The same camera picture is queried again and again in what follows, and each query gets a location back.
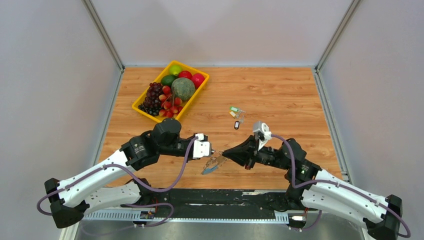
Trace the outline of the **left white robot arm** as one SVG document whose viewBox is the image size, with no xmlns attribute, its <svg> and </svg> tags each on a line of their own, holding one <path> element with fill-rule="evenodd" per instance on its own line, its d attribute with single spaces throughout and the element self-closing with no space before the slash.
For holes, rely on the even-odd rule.
<svg viewBox="0 0 424 240">
<path fill-rule="evenodd" d="M 178 120 L 165 119 L 152 130 L 132 137 L 107 159 L 84 172 L 64 180 L 47 180 L 44 188 L 50 212 L 43 211 L 40 203 L 37 210 L 52 216 L 56 227 L 64 229 L 92 212 L 109 207 L 135 203 L 140 207 L 149 206 L 153 201 L 152 192 L 167 192 L 179 182 L 188 161 L 214 153 L 206 134 L 181 138 L 181 129 Z M 154 188 L 135 176 L 135 172 L 157 163 L 162 155 L 183 158 L 182 170 L 169 187 Z"/>
</svg>

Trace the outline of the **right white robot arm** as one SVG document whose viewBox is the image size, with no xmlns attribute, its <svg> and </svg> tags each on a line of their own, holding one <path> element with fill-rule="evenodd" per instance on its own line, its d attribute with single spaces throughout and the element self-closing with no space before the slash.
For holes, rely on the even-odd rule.
<svg viewBox="0 0 424 240">
<path fill-rule="evenodd" d="M 357 224 L 375 240 L 400 237 L 401 198 L 373 194 L 335 177 L 307 160 L 306 151 L 293 138 L 284 141 L 279 149 L 260 148 L 259 140 L 251 135 L 222 155 L 246 170 L 255 164 L 286 170 L 284 177 L 289 187 L 282 200 L 274 201 L 278 208 L 324 211 Z"/>
</svg>

